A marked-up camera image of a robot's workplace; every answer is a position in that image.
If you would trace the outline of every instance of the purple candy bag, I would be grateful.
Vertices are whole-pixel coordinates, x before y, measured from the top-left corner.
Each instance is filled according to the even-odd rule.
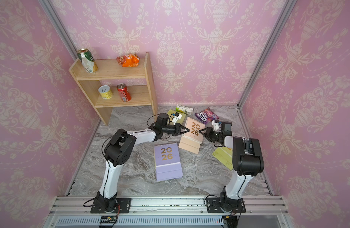
[[[204,111],[201,111],[200,113],[196,113],[195,115],[204,124],[207,124],[212,120],[218,120],[218,116],[214,114],[210,110],[210,108],[207,108]]]

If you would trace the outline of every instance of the shelf board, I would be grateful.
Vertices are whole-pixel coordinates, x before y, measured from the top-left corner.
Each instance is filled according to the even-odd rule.
[[[83,80],[104,80],[104,79],[126,79],[126,78],[145,78],[144,63],[145,58],[140,58],[139,65],[136,67],[122,67],[116,59],[98,59],[95,60],[98,65],[98,71],[90,74],[85,71],[81,62],[76,60],[74,65],[76,79]]]
[[[113,86],[110,89],[113,92],[113,97],[105,100],[99,95],[95,103],[96,108],[151,105],[150,93],[148,92],[147,85],[128,86],[131,100],[127,102],[123,102],[119,97],[116,86]]]

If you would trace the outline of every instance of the marble tabletop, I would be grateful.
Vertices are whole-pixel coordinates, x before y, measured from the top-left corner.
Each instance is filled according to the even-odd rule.
[[[159,106],[158,112],[167,113],[174,106]],[[193,106],[196,112],[206,106]],[[233,135],[244,137],[240,118],[235,106],[210,106],[221,121],[230,121]],[[95,195],[99,190],[105,170],[105,159],[101,146],[105,139],[113,135],[119,128],[136,131],[147,128],[146,121],[152,116],[150,106],[113,108],[108,126],[100,124],[96,135],[85,155],[75,182],[70,190],[71,195]],[[173,180],[156,181],[154,165],[154,146],[179,142],[181,136],[170,136],[156,142],[136,145],[131,157],[124,164],[119,181],[118,195],[141,196],[194,196],[219,195],[229,182],[232,172],[211,154],[215,150],[212,143],[203,139],[199,154],[179,148],[183,177]],[[247,185],[244,195],[265,195],[260,175],[254,177]]]

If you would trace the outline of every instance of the pink wall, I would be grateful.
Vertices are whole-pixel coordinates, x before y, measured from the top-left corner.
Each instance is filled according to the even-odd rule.
[[[96,59],[149,51],[158,103],[236,104],[285,0],[51,2]]]
[[[295,227],[350,227],[350,1],[297,1],[243,112]]]
[[[0,0],[0,227],[39,228],[98,117],[37,0]]]

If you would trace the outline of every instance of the snack bag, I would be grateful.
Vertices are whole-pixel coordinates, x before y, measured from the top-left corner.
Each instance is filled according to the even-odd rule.
[[[136,54],[128,54],[124,56],[119,56],[117,58],[117,61],[118,64],[122,65],[123,67],[134,67],[138,66],[140,58],[138,58]]]
[[[210,108],[207,108],[200,113],[196,113],[196,117],[204,124],[209,123],[212,120],[218,120],[218,116],[214,114]]]

